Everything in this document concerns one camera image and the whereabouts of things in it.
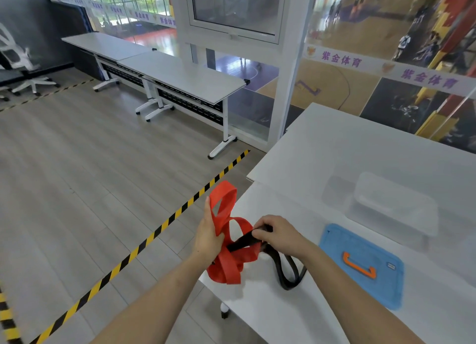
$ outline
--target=red resistance band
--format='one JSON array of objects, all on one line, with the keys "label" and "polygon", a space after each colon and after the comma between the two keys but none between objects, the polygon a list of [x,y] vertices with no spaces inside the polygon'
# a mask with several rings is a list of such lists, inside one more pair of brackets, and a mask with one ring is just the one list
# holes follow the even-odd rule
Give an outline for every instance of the red resistance band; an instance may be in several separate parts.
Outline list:
[{"label": "red resistance band", "polygon": [[[227,246],[233,243],[230,237],[230,220],[235,220],[241,228],[243,234],[250,232],[253,226],[242,217],[231,217],[231,210],[235,206],[237,199],[236,187],[228,181],[221,182],[215,190],[210,194],[210,208],[212,209],[211,216],[215,224],[215,233],[220,235],[225,234],[221,251],[211,264],[207,273],[210,279],[220,283],[226,284],[241,284],[241,275],[243,271],[243,263],[250,263],[258,259],[258,254],[261,249],[261,243],[257,243],[248,247],[244,247],[234,252],[230,252]],[[213,208],[221,200],[218,214],[213,214]]]}]

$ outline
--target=orange handle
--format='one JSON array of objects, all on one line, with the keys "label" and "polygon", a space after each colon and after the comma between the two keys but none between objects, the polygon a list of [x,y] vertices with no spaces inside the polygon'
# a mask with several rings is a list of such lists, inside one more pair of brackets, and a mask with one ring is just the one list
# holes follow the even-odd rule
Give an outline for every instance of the orange handle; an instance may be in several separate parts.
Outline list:
[{"label": "orange handle", "polygon": [[345,252],[345,251],[344,251],[344,255],[342,256],[342,259],[344,260],[344,263],[346,263],[347,265],[349,265],[352,269],[357,270],[358,272],[360,272],[360,273],[362,273],[362,274],[368,276],[368,277],[371,278],[371,279],[374,279],[374,280],[375,280],[375,279],[377,278],[377,270],[375,270],[374,267],[371,266],[371,267],[368,269],[368,271],[367,271],[367,270],[365,270],[365,269],[362,269],[360,266],[355,265],[354,263],[351,263],[351,262],[349,261],[349,257],[350,257],[350,254],[349,254],[348,252]]}]

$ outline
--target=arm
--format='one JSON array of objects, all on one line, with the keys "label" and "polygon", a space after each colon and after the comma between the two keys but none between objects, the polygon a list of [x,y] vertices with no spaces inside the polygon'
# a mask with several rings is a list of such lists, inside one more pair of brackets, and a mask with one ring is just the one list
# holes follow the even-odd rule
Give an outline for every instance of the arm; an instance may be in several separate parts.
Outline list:
[{"label": "arm", "polygon": [[255,228],[268,224],[273,232],[254,230],[256,239],[294,256],[306,266],[351,344],[424,344],[405,324],[350,278],[317,245],[281,216],[263,216]]},{"label": "arm", "polygon": [[165,343],[193,286],[220,252],[223,239],[223,233],[215,235],[207,197],[190,257],[116,316],[91,344]]}]

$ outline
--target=blue tray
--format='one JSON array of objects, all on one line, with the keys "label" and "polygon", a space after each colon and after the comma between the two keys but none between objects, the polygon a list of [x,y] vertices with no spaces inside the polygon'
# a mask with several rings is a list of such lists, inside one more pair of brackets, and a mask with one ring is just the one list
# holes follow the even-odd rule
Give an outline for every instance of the blue tray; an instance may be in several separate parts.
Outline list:
[{"label": "blue tray", "polygon": [[398,257],[335,223],[326,226],[319,246],[382,305],[390,310],[402,306],[404,264]]}]

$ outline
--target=banner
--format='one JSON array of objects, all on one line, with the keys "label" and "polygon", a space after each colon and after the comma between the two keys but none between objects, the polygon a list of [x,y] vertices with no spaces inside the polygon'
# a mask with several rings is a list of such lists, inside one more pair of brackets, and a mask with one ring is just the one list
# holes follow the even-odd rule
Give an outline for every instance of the banner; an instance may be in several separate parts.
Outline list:
[{"label": "banner", "polygon": [[309,43],[305,43],[303,58],[462,97],[466,97],[476,87],[476,79],[472,77],[445,73],[440,70],[430,70],[426,67],[387,61]]},{"label": "banner", "polygon": [[122,15],[124,17],[129,17],[137,19],[138,21],[150,22],[153,24],[162,25],[165,27],[176,28],[175,19],[171,16],[150,13],[142,10],[134,10],[130,8],[124,8],[120,5],[108,4],[103,2],[98,2],[95,0],[59,0],[63,3],[79,5],[80,7],[91,8],[96,10],[101,10],[106,13],[113,13]]}]

